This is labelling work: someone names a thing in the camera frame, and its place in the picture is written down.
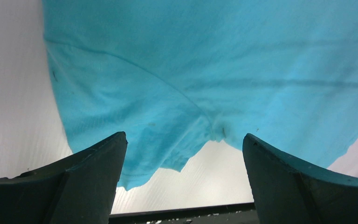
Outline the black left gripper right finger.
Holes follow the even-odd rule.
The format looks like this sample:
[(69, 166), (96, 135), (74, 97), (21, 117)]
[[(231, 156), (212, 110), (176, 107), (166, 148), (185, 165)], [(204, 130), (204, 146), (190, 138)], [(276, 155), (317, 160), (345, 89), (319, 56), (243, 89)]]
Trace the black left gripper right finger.
[(262, 224), (358, 224), (358, 178), (319, 167), (252, 134), (243, 140)]

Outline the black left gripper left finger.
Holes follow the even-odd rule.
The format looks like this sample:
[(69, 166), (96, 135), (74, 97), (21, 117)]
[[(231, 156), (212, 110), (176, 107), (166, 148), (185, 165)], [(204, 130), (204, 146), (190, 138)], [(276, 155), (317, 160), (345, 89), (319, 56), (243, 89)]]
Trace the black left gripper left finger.
[(127, 149), (117, 132), (71, 156), (0, 178), (0, 224), (106, 224)]

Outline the turquoise t-shirt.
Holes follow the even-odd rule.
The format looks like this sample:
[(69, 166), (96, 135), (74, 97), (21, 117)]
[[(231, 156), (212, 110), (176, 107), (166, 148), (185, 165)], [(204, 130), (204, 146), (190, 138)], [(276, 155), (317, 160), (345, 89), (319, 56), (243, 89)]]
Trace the turquoise t-shirt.
[(118, 185), (247, 133), (327, 168), (358, 138), (358, 0), (45, 0), (73, 153), (129, 141)]

